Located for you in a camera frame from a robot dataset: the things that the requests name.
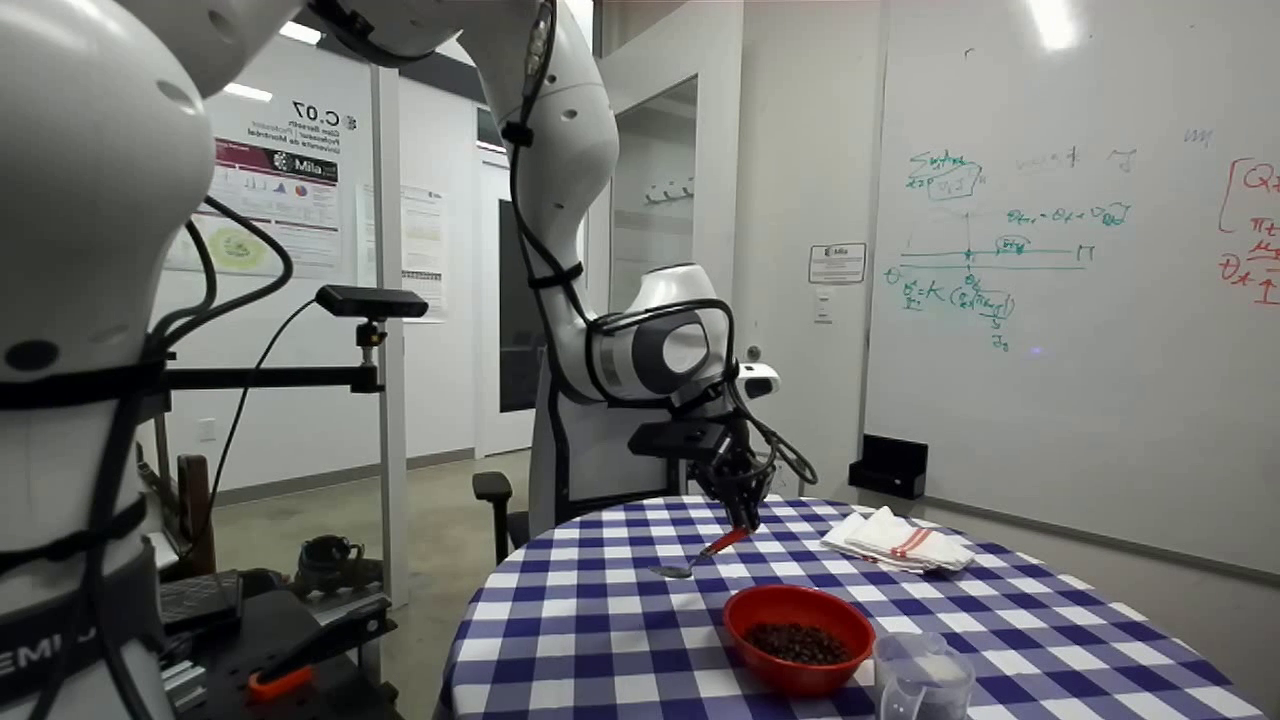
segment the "wall outlet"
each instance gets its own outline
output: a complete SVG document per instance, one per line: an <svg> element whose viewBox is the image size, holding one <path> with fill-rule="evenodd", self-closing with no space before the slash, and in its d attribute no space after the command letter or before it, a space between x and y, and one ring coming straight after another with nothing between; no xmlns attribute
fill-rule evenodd
<svg viewBox="0 0 1280 720"><path fill-rule="evenodd" d="M836 324L833 322L833 292L813 292L813 324Z"/></svg>

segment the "red bowl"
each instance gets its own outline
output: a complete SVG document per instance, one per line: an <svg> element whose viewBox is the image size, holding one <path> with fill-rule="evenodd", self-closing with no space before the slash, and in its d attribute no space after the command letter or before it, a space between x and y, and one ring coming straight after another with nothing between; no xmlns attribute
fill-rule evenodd
<svg viewBox="0 0 1280 720"><path fill-rule="evenodd" d="M746 638L754 626L800 626L836 638L847 647L845 663L797 663L768 658ZM847 602L804 583L754 583L723 605L723 631L754 679L779 696L836 696L847 675L872 658L875 628Z"/></svg>

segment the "door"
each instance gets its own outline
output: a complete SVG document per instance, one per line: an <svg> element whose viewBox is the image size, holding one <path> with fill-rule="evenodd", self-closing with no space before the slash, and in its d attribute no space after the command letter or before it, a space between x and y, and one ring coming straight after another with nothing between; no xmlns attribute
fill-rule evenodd
<svg viewBox="0 0 1280 720"><path fill-rule="evenodd" d="M480 441L474 455L530 443L540 317L513 224L507 153L480 146Z"/></svg>

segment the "floor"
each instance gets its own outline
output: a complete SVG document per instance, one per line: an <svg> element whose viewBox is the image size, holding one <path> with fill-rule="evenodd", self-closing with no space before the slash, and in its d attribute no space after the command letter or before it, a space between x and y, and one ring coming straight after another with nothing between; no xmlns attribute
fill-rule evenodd
<svg viewBox="0 0 1280 720"><path fill-rule="evenodd" d="M408 592L392 609L399 626L383 641L383 675L399 688L399 714L432 716L443 653L470 592L492 571L492 517L470 497L470 471L513 478L513 506L522 510L527 455L439 462L408 471ZM266 497L229 497L214 512L219 570L274 570L297 575L297 552L312 536L342 536L380 556L380 488L373 478L297 483Z"/></svg>
<svg viewBox="0 0 1280 720"><path fill-rule="evenodd" d="M394 631L383 641L383 671L399 688L405 716L432 716L443 653L468 598L492 571L492 517L470 501L470 471L498 469L513 478L522 510L527 455L437 462L408 471L408 592L394 609ZM1041 556L1054 571L1095 583L1102 598L1138 609L1165 631L1216 660L1241 696L1280 716L1280 592L1236 583L1174 564L1156 564L1095 543L1054 540L976 517L928 512L968 536L999 540ZM229 497L214 517L219 570L274 570L292 575L297 548L312 536L347 536L380 556L380 488L374 480L292 483L266 497Z"/></svg>

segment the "blue and white checkered tablecloth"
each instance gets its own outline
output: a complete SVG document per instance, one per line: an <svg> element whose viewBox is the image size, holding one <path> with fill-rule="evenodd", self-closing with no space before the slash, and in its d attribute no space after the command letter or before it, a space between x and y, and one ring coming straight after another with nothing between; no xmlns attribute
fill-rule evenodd
<svg viewBox="0 0 1280 720"><path fill-rule="evenodd" d="M507 556L453 645L461 716L872 716L868 688L789 705L721 638L750 583L814 583L881 631L937 631L976 671L972 716L1261 716L1188 645L1032 556L976 543L959 581L882 571L819 536L847 506L768 501L750 543L665 581L723 533L717 506L642 501L573 522Z"/></svg>

